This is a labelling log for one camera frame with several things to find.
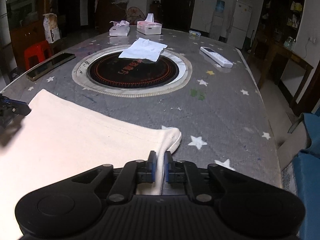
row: white refrigerator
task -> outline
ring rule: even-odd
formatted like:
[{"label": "white refrigerator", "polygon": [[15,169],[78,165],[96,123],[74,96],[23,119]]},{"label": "white refrigerator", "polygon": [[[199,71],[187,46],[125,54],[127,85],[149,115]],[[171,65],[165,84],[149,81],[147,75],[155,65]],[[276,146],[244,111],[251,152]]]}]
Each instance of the white refrigerator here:
[{"label": "white refrigerator", "polygon": [[227,44],[242,49],[251,18],[252,6],[237,0],[230,22]]}]

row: white remote control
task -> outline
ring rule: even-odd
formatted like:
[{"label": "white remote control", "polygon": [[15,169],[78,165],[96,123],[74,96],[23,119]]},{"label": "white remote control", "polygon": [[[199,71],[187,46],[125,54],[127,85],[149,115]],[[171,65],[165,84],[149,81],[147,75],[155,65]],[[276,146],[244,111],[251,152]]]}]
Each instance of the white remote control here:
[{"label": "white remote control", "polygon": [[208,55],[210,58],[212,58],[215,62],[217,62],[221,67],[232,68],[233,63],[221,56],[219,53],[215,52],[214,50],[208,47],[200,47],[200,50],[206,55]]}]

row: black round glass plate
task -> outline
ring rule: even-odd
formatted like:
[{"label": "black round glass plate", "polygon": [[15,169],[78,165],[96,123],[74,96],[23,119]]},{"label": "black round glass plate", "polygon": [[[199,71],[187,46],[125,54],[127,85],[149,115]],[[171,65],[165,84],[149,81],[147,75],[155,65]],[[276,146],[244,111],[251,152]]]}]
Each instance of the black round glass plate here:
[{"label": "black round glass plate", "polygon": [[151,88],[173,81],[179,68],[160,56],[157,62],[118,58],[121,52],[103,56],[88,67],[87,74],[98,84],[126,89]]}]

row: star-patterned tablecloth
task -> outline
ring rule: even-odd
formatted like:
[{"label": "star-patterned tablecloth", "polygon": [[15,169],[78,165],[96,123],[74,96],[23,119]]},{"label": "star-patterned tablecloth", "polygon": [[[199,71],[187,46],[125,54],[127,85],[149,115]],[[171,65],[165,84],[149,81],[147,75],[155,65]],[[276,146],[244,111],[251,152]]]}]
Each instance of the star-patterned tablecloth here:
[{"label": "star-patterned tablecloth", "polygon": [[[107,116],[149,127],[177,127],[182,141],[173,154],[206,168],[217,163],[280,187],[281,176],[267,113],[250,70],[236,48],[205,37],[162,29],[162,35],[143,35],[135,26],[127,37],[104,33],[66,50],[76,58],[31,82],[25,75],[3,94],[29,103],[41,90]],[[99,50],[132,44],[139,37],[168,45],[167,50],[186,57],[192,64],[188,84],[175,92],[143,98],[113,97],[76,84],[71,76],[77,62]],[[222,68],[200,51],[210,47],[234,63]],[[164,185],[163,194],[175,192]]]}]

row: black phone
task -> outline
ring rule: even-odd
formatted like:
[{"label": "black phone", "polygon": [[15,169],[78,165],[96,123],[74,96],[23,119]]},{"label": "black phone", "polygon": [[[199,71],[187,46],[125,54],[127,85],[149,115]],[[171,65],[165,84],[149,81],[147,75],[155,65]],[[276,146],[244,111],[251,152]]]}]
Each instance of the black phone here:
[{"label": "black phone", "polygon": [[31,71],[27,73],[27,78],[31,81],[36,81],[43,75],[52,71],[54,68],[74,59],[76,57],[75,54],[71,53],[61,53],[56,56],[50,58],[49,61],[43,62],[32,68]]}]

